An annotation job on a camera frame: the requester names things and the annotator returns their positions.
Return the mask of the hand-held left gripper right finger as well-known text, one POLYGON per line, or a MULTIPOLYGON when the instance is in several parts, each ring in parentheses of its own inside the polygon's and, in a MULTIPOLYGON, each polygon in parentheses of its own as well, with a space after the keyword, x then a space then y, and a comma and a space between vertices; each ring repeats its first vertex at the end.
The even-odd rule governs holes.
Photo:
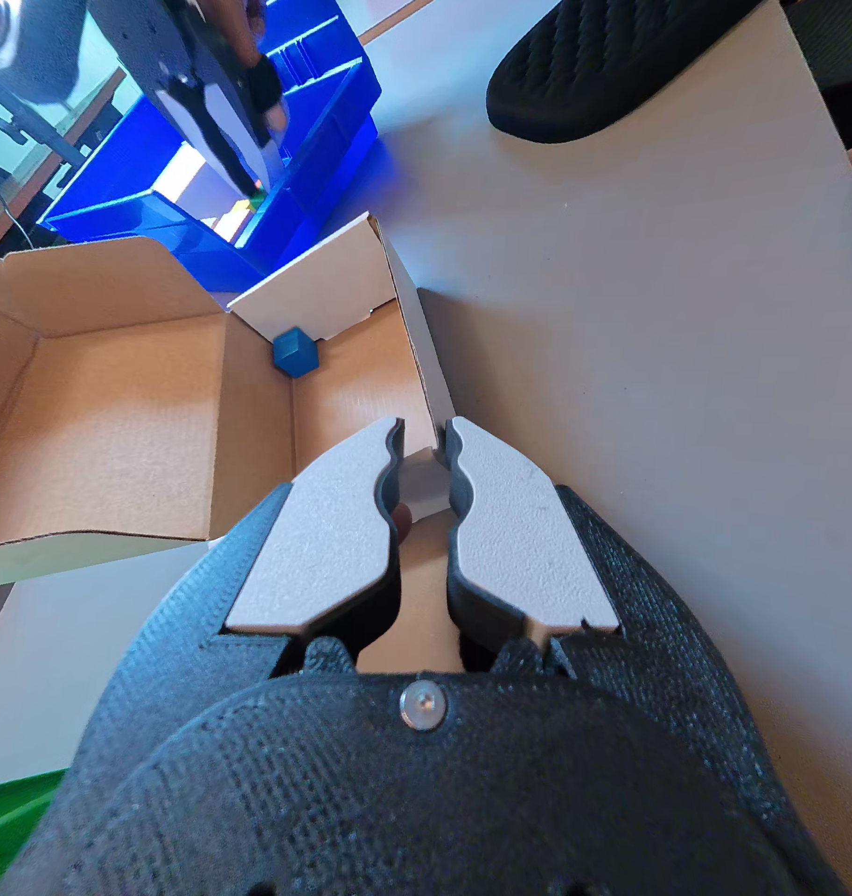
POLYGON ((614 633, 620 619, 557 487, 534 462, 464 417, 447 420, 447 607, 467 639, 499 653, 527 639, 614 633))

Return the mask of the blue plastic bin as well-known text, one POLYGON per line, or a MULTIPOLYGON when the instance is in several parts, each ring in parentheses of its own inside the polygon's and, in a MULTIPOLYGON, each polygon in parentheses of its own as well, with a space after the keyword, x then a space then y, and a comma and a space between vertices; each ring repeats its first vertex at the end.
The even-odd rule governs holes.
MULTIPOLYGON (((160 109, 160 91, 120 119, 41 217, 75 244, 132 236, 152 238, 212 292, 238 293, 291 262, 318 241, 371 146, 371 111, 381 87, 354 30, 333 1, 266 2, 263 53, 284 88, 289 124, 286 176, 235 244, 212 229, 239 201, 160 109)), ((269 132, 251 105, 241 64, 223 39, 223 54, 196 78, 171 83, 220 84, 264 147, 269 132)))

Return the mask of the black stand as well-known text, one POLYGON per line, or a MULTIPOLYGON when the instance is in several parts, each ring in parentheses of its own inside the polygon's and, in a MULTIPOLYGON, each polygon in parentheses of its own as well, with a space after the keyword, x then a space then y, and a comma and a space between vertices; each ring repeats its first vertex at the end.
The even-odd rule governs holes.
POLYGON ((45 119, 41 118, 21 99, 0 85, 0 105, 9 113, 9 118, 0 118, 0 131, 14 142, 25 145, 30 138, 48 147, 62 161, 75 169, 82 168, 85 156, 45 119))

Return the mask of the blue cube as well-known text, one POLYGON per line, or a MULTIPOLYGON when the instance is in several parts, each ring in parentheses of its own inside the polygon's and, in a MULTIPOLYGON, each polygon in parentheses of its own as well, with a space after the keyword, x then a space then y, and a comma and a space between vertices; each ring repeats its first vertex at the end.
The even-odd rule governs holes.
POLYGON ((294 379, 308 375, 320 366, 318 342, 299 327, 275 336, 272 347, 275 367, 294 379))

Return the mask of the black textured pad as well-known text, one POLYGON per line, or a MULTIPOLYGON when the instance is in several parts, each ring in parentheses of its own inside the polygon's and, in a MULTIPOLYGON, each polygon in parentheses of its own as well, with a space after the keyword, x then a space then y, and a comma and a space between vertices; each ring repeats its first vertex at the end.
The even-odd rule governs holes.
POLYGON ((486 91, 490 124, 542 144, 629 115, 759 1, 561 1, 507 52, 486 91))

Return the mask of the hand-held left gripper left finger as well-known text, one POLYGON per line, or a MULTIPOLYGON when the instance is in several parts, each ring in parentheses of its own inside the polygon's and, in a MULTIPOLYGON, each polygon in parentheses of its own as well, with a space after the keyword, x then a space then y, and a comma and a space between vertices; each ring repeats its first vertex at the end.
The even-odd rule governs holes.
POLYGON ((353 658, 401 604, 398 468, 405 421, 385 417, 293 480, 225 619, 229 633, 341 641, 353 658))

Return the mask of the yellow cube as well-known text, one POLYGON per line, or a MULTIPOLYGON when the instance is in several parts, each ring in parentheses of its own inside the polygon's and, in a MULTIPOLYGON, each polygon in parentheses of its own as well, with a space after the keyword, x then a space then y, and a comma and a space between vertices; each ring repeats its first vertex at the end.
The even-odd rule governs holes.
POLYGON ((256 215, 250 200, 237 202, 226 214, 218 218, 212 229, 221 238, 235 244, 256 215))

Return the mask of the cardboard box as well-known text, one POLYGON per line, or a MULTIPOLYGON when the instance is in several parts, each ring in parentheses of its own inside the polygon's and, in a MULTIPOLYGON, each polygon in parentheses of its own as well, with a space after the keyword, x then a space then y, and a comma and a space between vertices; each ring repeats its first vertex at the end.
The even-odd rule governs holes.
POLYGON ((0 585, 214 542, 376 420, 405 420, 401 501, 447 508, 454 416, 412 277, 364 213, 238 296, 151 238, 0 259, 0 585), (275 336, 320 366, 294 379, 275 336))

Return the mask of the person's right hand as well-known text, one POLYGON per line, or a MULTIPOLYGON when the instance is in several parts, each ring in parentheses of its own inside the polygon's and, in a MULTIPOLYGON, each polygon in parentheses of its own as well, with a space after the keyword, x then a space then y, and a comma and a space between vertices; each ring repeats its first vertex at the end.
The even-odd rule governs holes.
POLYGON ((251 105, 271 138, 281 143, 289 124, 284 88, 275 64, 259 46, 266 31, 266 1, 198 1, 196 5, 237 55, 251 105))

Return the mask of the dark chair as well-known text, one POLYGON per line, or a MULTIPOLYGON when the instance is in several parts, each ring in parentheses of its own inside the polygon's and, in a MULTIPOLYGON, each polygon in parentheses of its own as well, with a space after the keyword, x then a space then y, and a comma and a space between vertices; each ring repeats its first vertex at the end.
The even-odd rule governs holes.
POLYGON ((847 151, 852 151, 852 1, 782 2, 847 151))

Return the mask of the green plastic bin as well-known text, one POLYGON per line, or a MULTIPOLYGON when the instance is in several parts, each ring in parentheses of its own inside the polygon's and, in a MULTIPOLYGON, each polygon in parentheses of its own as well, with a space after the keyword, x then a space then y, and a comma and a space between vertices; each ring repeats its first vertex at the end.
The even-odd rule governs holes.
POLYGON ((0 878, 45 814, 67 771, 0 783, 0 878))

